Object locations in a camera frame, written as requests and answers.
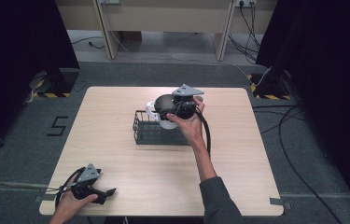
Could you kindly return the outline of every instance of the metal wire rack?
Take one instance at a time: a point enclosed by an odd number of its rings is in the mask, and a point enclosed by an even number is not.
[[[145,110],[136,110],[134,113],[133,132],[137,145],[188,145],[180,129],[163,129]]]

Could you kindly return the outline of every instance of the human hand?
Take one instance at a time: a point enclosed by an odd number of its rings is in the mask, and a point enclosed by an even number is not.
[[[204,109],[204,103],[199,101],[194,97],[195,104],[197,105],[197,110],[202,114]],[[196,114],[194,114],[190,119],[181,119],[174,114],[166,115],[168,120],[175,122],[180,128],[182,134],[187,139],[190,145],[195,145],[198,142],[203,142],[203,132],[202,132],[202,122]]]
[[[70,179],[68,184],[74,183],[75,179],[76,175]],[[63,193],[61,201],[59,202],[49,224],[65,223],[66,221],[70,220],[82,207],[95,201],[97,198],[97,194],[92,194],[82,200],[78,200],[73,195],[73,192],[70,189],[67,189]]]

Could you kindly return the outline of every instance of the black curtain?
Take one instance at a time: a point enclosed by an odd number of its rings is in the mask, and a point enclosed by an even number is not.
[[[42,70],[79,68],[54,0],[0,1],[0,136]]]
[[[350,4],[279,0],[257,63],[291,73],[318,138],[350,188]]]

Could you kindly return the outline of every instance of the person's left hand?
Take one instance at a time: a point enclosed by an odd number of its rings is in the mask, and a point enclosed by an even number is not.
[[[68,184],[73,183],[77,175],[74,175]],[[88,197],[78,200],[73,195],[71,190],[66,190],[61,198],[61,201],[58,204],[58,207],[55,210],[55,213],[52,216],[50,224],[64,223],[70,220],[82,207],[87,203],[91,203],[98,198],[97,194],[89,195]]]

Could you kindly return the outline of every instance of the wooden table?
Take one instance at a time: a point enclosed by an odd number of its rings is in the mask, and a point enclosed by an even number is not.
[[[88,216],[203,216],[195,158],[189,146],[137,145],[136,110],[178,87],[91,87],[78,111],[49,183],[58,188],[90,162],[102,169],[94,187],[117,188],[104,205],[88,204]],[[212,138],[212,162],[244,216],[280,216],[279,199],[247,93],[240,88],[198,88]],[[40,213],[52,215],[54,201]]]

